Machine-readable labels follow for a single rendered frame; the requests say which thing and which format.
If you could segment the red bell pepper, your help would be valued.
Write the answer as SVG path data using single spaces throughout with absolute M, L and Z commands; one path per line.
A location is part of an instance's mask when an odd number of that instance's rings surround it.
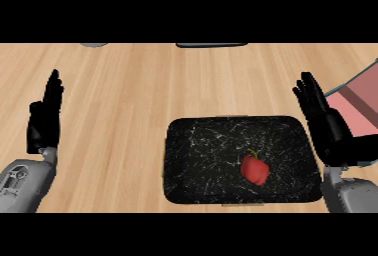
M 249 149 L 248 154 L 242 157 L 240 175 L 248 182 L 262 186 L 268 177 L 268 165 L 258 159 L 256 152 Z

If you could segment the pink cardboard box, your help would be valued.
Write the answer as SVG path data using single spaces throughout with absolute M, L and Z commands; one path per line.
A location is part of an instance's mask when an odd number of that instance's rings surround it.
M 324 97 L 339 111 L 352 136 L 378 134 L 378 58 Z

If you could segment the black marble tray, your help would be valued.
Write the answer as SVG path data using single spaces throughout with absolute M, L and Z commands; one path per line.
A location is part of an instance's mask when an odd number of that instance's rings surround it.
M 242 158 L 268 166 L 262 185 L 240 174 Z M 165 135 L 162 191 L 174 204 L 308 203 L 320 173 L 301 122 L 290 116 L 178 118 Z

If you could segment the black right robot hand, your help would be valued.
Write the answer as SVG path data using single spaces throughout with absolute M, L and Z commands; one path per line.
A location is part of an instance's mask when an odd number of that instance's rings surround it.
M 332 167 L 357 166 L 378 160 L 378 134 L 354 136 L 339 111 L 326 102 L 310 72 L 292 88 L 311 136 L 317 157 Z

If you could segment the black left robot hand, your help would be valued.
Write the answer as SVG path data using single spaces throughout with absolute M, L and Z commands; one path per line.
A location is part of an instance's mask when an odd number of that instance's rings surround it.
M 42 100 L 29 104 L 26 127 L 26 153 L 38 154 L 47 147 L 57 147 L 60 136 L 60 106 L 63 86 L 59 71 L 53 70 L 44 89 Z

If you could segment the dark grey flat object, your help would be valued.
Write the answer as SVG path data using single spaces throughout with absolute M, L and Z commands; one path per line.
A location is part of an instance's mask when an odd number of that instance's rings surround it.
M 248 43 L 175 43 L 178 48 L 218 48 L 245 46 Z

